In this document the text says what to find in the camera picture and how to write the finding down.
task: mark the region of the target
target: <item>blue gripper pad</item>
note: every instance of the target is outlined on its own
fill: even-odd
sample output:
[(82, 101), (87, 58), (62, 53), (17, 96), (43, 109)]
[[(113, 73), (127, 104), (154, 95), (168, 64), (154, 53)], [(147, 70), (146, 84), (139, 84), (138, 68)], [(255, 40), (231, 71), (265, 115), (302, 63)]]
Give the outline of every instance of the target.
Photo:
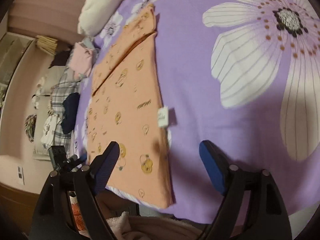
[(119, 154), (119, 145), (116, 142), (111, 142), (104, 153), (95, 157), (90, 165), (92, 168), (91, 176), (95, 180), (93, 191), (96, 195), (105, 189)]
[(218, 156), (214, 152), (214, 148), (212, 148), (211, 145), (205, 142), (209, 141), (202, 141), (199, 145), (200, 158), (205, 166), (205, 169), (207, 170), (212, 185), (218, 192), (220, 192), (224, 196), (227, 193), (225, 175), (219, 169), (219, 166), (214, 159), (218, 158)]

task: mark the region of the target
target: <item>folded clothes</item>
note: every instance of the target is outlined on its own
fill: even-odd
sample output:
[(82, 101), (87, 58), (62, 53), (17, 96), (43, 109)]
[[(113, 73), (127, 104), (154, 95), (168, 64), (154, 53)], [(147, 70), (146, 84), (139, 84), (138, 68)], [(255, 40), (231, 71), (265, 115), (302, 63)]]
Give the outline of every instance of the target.
[(74, 78), (85, 78), (90, 75), (93, 62), (93, 50), (75, 43), (69, 67), (75, 71)]
[(68, 95), (62, 103), (65, 109), (64, 119), (61, 122), (64, 134), (70, 133), (75, 128), (79, 99), (80, 94), (76, 92)]

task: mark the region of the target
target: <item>fabric tag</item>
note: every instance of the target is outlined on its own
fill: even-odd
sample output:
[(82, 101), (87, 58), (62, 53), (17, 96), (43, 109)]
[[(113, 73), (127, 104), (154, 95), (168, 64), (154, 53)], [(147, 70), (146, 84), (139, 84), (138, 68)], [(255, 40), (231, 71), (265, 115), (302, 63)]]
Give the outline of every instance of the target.
[(158, 110), (158, 127), (164, 128), (169, 126), (169, 110), (167, 106)]

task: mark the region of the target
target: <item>brown wooden furniture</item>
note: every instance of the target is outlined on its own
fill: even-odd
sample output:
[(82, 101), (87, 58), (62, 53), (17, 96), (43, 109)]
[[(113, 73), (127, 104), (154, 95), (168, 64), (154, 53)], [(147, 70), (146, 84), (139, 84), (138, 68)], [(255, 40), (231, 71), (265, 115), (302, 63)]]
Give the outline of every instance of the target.
[(28, 234), (39, 195), (0, 183), (0, 204), (19, 229)]

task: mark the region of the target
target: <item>white patterned cloth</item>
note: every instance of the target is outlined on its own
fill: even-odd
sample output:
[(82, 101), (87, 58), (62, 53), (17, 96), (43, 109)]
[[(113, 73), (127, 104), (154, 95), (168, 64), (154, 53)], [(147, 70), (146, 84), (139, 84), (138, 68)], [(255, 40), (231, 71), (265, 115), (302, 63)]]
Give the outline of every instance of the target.
[(45, 149), (49, 149), (53, 145), (53, 139), (57, 124), (61, 122), (61, 118), (58, 114), (50, 115), (44, 123), (43, 135), (41, 137), (41, 143)]

